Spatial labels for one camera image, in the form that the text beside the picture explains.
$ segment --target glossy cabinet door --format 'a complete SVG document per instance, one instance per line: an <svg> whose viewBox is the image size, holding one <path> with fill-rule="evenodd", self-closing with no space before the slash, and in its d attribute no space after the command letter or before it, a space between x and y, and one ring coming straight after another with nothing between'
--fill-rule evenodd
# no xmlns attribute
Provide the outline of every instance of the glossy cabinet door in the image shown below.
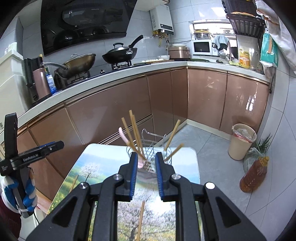
<svg viewBox="0 0 296 241"><path fill-rule="evenodd" d="M188 69L188 119L220 128L227 75Z"/></svg>
<svg viewBox="0 0 296 241"><path fill-rule="evenodd" d="M173 130L173 103L170 72L148 76L150 104L155 134L163 136Z"/></svg>
<svg viewBox="0 0 296 241"><path fill-rule="evenodd" d="M138 125L138 130L139 133L141 135L142 130L146 129L148 132L154 133L154 127L153 127L153 119L150 118L148 120L146 120L145 122L143 122L142 124ZM130 130L130 133L133 137L133 139L135 140L134 134L133 134L133 130ZM154 136L152 135L148 135L147 133L143 133L143 137L145 140L152 140L154 141ZM109 143L108 145L117 145L117 146L126 146L126 144L123 142L122 138L119 137L117 139L115 139L114 141L112 141L111 143Z"/></svg>
<svg viewBox="0 0 296 241"><path fill-rule="evenodd" d="M47 159L65 178L85 146L75 131L66 109L61 109L30 128L38 145L52 141L63 141L62 150L50 154Z"/></svg>
<svg viewBox="0 0 296 241"><path fill-rule="evenodd" d="M88 96L67 107L85 145L99 143L123 126L151 114L147 78L139 78Z"/></svg>
<svg viewBox="0 0 296 241"><path fill-rule="evenodd" d="M238 123L259 129L268 98L268 86L228 75L225 107L220 131L232 134Z"/></svg>
<svg viewBox="0 0 296 241"><path fill-rule="evenodd" d="M188 115L188 79L187 69L179 69L171 72L172 99L174 125L180 119L181 123Z"/></svg>
<svg viewBox="0 0 296 241"><path fill-rule="evenodd" d="M36 146L36 143L28 131L17 137L17 149L19 153ZM46 159L36 161L32 163L30 167L33 168L34 171L36 188L50 200L53 200L64 178L57 173Z"/></svg>

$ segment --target water heater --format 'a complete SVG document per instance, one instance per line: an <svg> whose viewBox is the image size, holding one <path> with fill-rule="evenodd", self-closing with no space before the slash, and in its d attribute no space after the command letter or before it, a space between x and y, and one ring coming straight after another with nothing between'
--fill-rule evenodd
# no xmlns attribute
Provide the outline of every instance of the water heater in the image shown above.
<svg viewBox="0 0 296 241"><path fill-rule="evenodd" d="M166 5L159 5L150 10L153 31L174 35L170 9Z"/></svg>

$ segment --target hand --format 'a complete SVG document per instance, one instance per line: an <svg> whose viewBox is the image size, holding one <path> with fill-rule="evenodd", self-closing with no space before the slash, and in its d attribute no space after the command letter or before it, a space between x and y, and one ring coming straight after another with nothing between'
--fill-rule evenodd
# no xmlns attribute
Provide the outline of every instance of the hand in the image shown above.
<svg viewBox="0 0 296 241"><path fill-rule="evenodd" d="M12 190L17 188L19 185L18 181L10 176L6 176L1 181L2 187L2 200L6 207L15 213L20 213L29 211L33 212L35 207L37 206L37 196L36 196L36 188L35 188L35 180L33 169L30 168L29 171L29 179L27 181L25 191L26 196L23 200L24 206L27 208L26 210L20 210L17 206L15 197L13 195Z"/></svg>

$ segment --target metal bolt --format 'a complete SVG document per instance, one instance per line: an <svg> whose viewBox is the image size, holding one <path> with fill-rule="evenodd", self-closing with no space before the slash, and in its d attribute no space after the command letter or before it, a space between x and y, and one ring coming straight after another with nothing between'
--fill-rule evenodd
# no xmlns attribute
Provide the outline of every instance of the metal bolt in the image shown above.
<svg viewBox="0 0 296 241"><path fill-rule="evenodd" d="M80 183L78 186L80 189L86 189L89 186L89 184L88 183Z"/></svg>
<svg viewBox="0 0 296 241"><path fill-rule="evenodd" d="M121 176L120 174L115 174L115 175L113 176L113 178L114 178L116 181L118 181L118 180L120 180L120 179L122 178L122 176Z"/></svg>
<svg viewBox="0 0 296 241"><path fill-rule="evenodd" d="M205 184L205 187L206 187L207 189L214 189L214 188L215 188L215 184L214 184L214 183L206 183L206 184Z"/></svg>
<svg viewBox="0 0 296 241"><path fill-rule="evenodd" d="M174 174L172 175L172 178L173 178L174 180L179 180L179 179L181 178L181 175L180 175L180 174L177 174L177 173L174 173Z"/></svg>

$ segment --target white microwave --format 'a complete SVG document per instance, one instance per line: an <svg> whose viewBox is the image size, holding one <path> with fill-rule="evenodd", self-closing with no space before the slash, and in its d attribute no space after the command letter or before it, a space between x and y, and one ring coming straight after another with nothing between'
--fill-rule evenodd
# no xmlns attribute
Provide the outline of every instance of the white microwave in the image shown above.
<svg viewBox="0 0 296 241"><path fill-rule="evenodd" d="M191 55L218 56L218 50L212 47L211 39L191 40Z"/></svg>

